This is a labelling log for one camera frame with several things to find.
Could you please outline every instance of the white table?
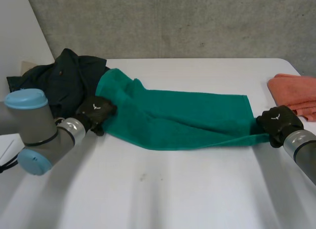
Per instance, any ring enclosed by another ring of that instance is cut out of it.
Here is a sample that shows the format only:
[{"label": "white table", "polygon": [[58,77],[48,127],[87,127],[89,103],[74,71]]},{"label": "white table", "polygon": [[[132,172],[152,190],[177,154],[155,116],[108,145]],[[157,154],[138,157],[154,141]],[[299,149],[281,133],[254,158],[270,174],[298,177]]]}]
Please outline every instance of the white table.
[{"label": "white table", "polygon": [[[275,106],[267,81],[297,74],[281,59],[108,66],[149,89],[246,94],[255,116]],[[315,124],[304,125],[316,133]],[[283,148],[269,144],[159,152],[89,134],[49,174],[16,167],[0,175],[3,229],[311,229],[315,212],[316,187]]]}]

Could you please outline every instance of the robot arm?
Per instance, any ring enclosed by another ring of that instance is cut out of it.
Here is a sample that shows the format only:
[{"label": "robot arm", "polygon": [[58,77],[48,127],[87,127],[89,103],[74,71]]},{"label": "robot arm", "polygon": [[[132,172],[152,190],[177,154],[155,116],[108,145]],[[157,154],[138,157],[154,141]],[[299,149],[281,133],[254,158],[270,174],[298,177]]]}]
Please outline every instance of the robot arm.
[{"label": "robot arm", "polygon": [[257,117],[257,123],[270,136],[274,148],[285,151],[316,185],[316,136],[286,106],[274,107]]},{"label": "robot arm", "polygon": [[0,134],[20,134],[25,147],[17,161],[33,175],[43,175],[50,170],[82,141],[88,130],[102,134],[100,124],[116,112],[109,100],[93,96],[84,101],[73,117],[56,125],[48,101],[39,89],[12,92],[4,104],[8,118]]},{"label": "robot arm", "polygon": [[18,133],[16,120],[10,114],[4,102],[0,102],[0,123],[0,135]]}]

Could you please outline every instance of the black cable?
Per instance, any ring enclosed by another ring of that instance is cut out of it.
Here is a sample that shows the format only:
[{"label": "black cable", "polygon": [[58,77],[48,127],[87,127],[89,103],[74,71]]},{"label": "black cable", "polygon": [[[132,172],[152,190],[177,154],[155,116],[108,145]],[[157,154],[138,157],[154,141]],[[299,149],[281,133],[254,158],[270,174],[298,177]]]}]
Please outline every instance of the black cable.
[{"label": "black cable", "polygon": [[0,166],[0,167],[5,167],[5,166],[8,166],[11,162],[13,162],[16,158],[18,157],[18,154],[15,155],[10,161],[8,161],[6,164]]},{"label": "black cable", "polygon": [[8,170],[12,168],[13,166],[16,166],[18,164],[18,161],[15,161],[15,159],[18,157],[18,154],[15,155],[10,161],[8,161],[6,164],[0,166],[0,173],[2,173],[5,170]]},{"label": "black cable", "polygon": [[10,168],[12,168],[13,166],[16,166],[17,164],[18,164],[18,161],[15,161],[15,162],[13,162],[13,163],[10,164],[10,165],[5,166],[3,169],[4,169],[4,170],[10,169]]}]

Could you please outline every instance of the white wall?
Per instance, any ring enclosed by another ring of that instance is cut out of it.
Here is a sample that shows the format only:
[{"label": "white wall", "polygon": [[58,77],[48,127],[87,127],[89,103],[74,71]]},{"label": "white wall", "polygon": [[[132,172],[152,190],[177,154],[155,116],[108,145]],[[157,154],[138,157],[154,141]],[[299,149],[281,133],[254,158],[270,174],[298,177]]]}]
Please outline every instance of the white wall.
[{"label": "white wall", "polygon": [[19,76],[21,61],[54,61],[28,0],[0,0],[0,101],[9,93],[6,77]]}]

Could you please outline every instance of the gray robot arm segment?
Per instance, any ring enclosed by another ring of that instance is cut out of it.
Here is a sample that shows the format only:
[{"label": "gray robot arm segment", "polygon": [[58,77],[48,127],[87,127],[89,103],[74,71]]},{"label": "gray robot arm segment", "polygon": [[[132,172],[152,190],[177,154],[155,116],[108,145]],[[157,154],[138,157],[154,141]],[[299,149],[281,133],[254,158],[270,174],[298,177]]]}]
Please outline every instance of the gray robot arm segment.
[{"label": "gray robot arm segment", "polygon": [[4,102],[0,102],[0,135],[17,134],[18,125]]}]

